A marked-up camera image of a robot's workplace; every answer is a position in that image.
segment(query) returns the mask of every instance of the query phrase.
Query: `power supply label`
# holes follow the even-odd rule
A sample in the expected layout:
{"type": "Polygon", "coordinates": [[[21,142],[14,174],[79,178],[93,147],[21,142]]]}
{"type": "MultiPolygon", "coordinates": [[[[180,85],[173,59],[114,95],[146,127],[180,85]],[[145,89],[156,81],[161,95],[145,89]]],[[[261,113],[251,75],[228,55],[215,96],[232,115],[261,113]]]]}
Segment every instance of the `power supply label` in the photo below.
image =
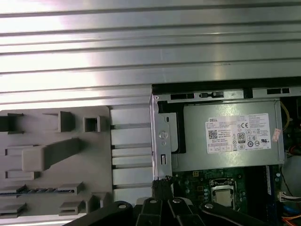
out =
{"type": "Polygon", "coordinates": [[[206,140],[208,153],[271,149],[269,114],[209,118],[206,140]]]}

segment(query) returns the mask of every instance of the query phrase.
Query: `cpu socket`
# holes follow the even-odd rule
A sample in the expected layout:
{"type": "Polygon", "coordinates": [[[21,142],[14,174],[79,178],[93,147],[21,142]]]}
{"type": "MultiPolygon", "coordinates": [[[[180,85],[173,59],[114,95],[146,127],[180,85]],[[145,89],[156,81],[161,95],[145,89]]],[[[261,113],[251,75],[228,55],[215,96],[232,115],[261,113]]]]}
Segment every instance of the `cpu socket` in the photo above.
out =
{"type": "Polygon", "coordinates": [[[235,210],[236,182],[233,178],[209,181],[212,201],[235,210]]]}

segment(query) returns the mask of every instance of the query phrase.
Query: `ce mark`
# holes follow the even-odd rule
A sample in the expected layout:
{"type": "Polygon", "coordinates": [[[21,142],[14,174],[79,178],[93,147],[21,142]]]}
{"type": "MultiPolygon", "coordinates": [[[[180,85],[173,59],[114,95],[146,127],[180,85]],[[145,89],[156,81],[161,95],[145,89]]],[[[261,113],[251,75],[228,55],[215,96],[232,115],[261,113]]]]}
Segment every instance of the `ce mark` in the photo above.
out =
{"type": "Polygon", "coordinates": [[[249,128],[249,123],[241,123],[241,128],[249,128]]]}

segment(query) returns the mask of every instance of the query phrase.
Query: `barcode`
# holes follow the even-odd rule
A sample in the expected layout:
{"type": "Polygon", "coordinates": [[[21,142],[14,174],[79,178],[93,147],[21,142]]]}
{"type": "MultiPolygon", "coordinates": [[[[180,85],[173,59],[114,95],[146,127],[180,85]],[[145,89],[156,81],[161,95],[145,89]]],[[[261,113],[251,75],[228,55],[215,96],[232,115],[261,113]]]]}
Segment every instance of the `barcode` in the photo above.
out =
{"type": "Polygon", "coordinates": [[[209,130],[209,139],[217,139],[217,130],[209,130]]]}

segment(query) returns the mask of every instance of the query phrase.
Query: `yellow wire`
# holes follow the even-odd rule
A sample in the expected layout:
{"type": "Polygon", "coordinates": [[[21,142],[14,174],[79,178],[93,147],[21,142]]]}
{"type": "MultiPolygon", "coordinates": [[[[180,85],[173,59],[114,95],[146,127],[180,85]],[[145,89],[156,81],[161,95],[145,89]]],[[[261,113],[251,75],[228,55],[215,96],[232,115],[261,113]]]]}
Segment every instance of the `yellow wire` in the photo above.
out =
{"type": "Polygon", "coordinates": [[[284,104],[282,102],[280,102],[280,105],[282,107],[282,109],[284,110],[284,112],[286,113],[286,124],[285,126],[283,127],[283,132],[287,129],[288,125],[290,124],[290,114],[287,110],[287,108],[284,106],[284,104]]]}
{"type": "Polygon", "coordinates": [[[291,222],[289,222],[288,220],[284,220],[284,222],[289,225],[289,226],[294,226],[291,222]]]}
{"type": "Polygon", "coordinates": [[[296,218],[299,218],[299,217],[301,217],[301,214],[297,215],[297,216],[294,216],[294,217],[282,217],[282,218],[285,219],[285,220],[293,220],[293,219],[296,219],[296,218]]]}

